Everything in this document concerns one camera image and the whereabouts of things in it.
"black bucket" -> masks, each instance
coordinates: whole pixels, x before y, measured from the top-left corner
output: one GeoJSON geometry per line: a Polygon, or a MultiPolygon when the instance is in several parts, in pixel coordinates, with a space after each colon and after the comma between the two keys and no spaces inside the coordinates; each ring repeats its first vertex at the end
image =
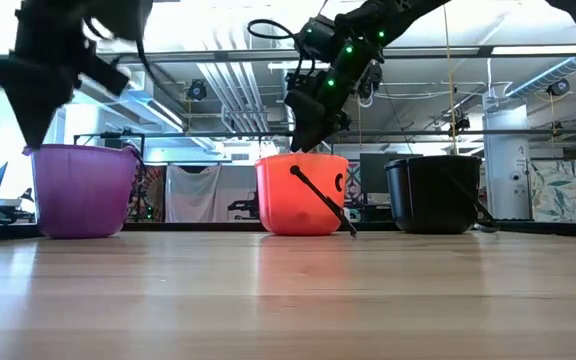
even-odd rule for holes
{"type": "Polygon", "coordinates": [[[406,232],[462,234],[477,221],[481,159],[429,156],[386,166],[393,219],[406,232]]]}

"purple bucket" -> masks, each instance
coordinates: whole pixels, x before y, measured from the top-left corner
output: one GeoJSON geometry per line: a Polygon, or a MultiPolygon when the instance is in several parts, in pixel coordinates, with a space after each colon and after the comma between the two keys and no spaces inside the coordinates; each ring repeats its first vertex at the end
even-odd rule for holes
{"type": "Polygon", "coordinates": [[[43,145],[32,154],[39,231],[57,239],[116,234],[126,219],[136,150],[43,145]]]}

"desk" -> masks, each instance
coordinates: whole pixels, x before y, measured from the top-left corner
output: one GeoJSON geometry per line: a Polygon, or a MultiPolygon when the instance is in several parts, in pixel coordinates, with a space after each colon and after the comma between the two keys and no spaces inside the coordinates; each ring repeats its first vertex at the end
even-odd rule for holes
{"type": "Polygon", "coordinates": [[[0,242],[0,360],[576,359],[576,238],[0,242]]]}

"computer monitor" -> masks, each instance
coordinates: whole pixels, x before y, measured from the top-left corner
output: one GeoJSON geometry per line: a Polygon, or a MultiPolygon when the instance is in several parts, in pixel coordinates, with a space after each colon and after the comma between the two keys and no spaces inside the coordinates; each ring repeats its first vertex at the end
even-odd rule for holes
{"type": "Polygon", "coordinates": [[[360,154],[359,175],[361,192],[364,194],[387,194],[388,176],[384,169],[389,162],[401,159],[420,157],[414,154],[360,154]]]}

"metal frame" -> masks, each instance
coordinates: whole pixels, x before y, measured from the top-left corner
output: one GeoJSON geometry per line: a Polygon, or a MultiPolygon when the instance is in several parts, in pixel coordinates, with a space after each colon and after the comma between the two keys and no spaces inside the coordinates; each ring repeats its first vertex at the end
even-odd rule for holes
{"type": "MultiPolygon", "coordinates": [[[[453,59],[521,59],[521,58],[557,58],[576,56],[574,52],[556,54],[493,54],[494,48],[516,48],[546,46],[544,44],[515,44],[515,45],[458,45],[451,46],[453,59]]],[[[576,46],[576,43],[547,44],[547,46],[576,46]]],[[[141,64],[135,53],[100,53],[98,56],[110,62],[122,55],[121,64],[141,64]]],[[[297,51],[291,49],[247,49],[247,50],[215,50],[215,51],[177,51],[148,53],[148,60],[152,63],[230,63],[255,61],[293,61],[299,60],[297,51]]],[[[0,59],[8,55],[0,54],[0,59]]],[[[386,60],[411,59],[445,59],[445,46],[397,46],[384,49],[386,60]]]]}
{"type": "Polygon", "coordinates": [[[75,135],[73,136],[73,143],[77,145],[77,142],[82,137],[88,137],[89,139],[93,138],[101,138],[102,140],[121,140],[121,139],[134,139],[139,138],[141,139],[139,154],[141,155],[142,159],[140,160],[139,164],[139,176],[137,180],[137,213],[134,216],[135,222],[139,222],[140,214],[141,214],[141,200],[144,199],[143,196],[143,180],[144,180],[144,166],[143,166],[143,156],[144,151],[146,150],[146,135],[143,133],[113,133],[113,132],[103,132],[101,134],[85,134],[85,135],[75,135]]]}
{"type": "MultiPolygon", "coordinates": [[[[174,139],[174,138],[259,138],[259,137],[274,137],[286,136],[292,137],[292,131],[269,131],[269,132],[193,132],[187,133],[151,133],[145,134],[147,139],[174,139]]],[[[560,134],[576,134],[574,129],[519,129],[519,130],[472,130],[462,131],[458,135],[560,135],[560,134]]],[[[96,136],[98,134],[82,134],[82,136],[96,136]]],[[[335,134],[335,137],[356,137],[356,136],[452,136],[451,131],[432,131],[432,130],[419,130],[419,131],[340,131],[335,134]]],[[[140,137],[139,135],[126,135],[129,137],[140,137]]]]}

